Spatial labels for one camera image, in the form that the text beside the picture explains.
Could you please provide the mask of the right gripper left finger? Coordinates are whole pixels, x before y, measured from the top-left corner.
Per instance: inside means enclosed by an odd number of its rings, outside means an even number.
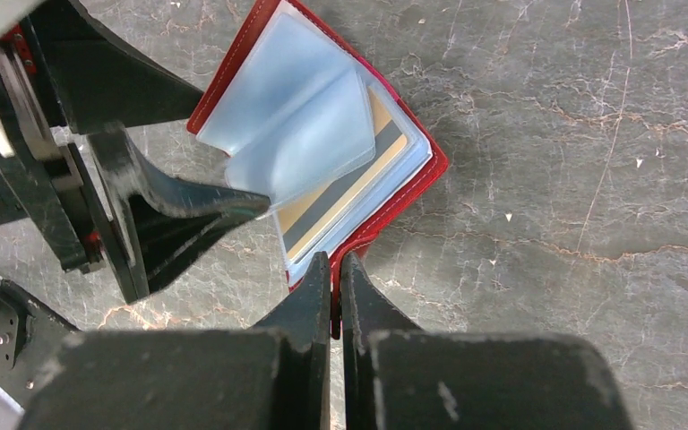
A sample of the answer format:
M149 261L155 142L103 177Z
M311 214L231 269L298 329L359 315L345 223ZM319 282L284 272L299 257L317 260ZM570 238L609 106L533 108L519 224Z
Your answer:
M22 429L326 429L331 266L245 330L81 331L42 367Z

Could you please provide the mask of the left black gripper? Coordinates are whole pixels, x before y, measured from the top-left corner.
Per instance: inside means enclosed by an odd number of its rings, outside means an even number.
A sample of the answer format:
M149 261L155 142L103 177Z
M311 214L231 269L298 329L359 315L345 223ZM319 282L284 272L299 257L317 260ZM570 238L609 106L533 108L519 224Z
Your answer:
M0 119L14 155L0 155L0 226L28 219L65 271L105 266L127 304L167 288L269 197L169 176L119 125L188 118L202 91L93 18L78 1L45 1L0 38ZM88 137L112 217L78 147L51 126ZM74 326L0 274L0 394L24 404L37 374Z

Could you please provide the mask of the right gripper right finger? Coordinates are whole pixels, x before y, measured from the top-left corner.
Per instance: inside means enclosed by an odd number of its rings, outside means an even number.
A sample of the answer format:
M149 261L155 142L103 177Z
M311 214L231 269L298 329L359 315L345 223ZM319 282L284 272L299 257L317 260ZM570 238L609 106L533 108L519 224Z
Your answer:
M340 266L350 429L629 429L617 382L586 340L552 332L431 332Z

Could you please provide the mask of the red card holder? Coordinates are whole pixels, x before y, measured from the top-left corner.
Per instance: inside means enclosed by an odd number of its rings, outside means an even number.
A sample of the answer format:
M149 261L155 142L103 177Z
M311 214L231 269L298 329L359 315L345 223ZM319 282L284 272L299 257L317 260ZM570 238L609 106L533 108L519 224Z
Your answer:
M374 158L370 88L408 136L408 150L300 261L289 262L277 212ZM328 256L334 338L341 332L342 260L364 254L448 164L385 77L298 1L253 4L187 129L227 155L230 187L269 197L291 289L316 253Z

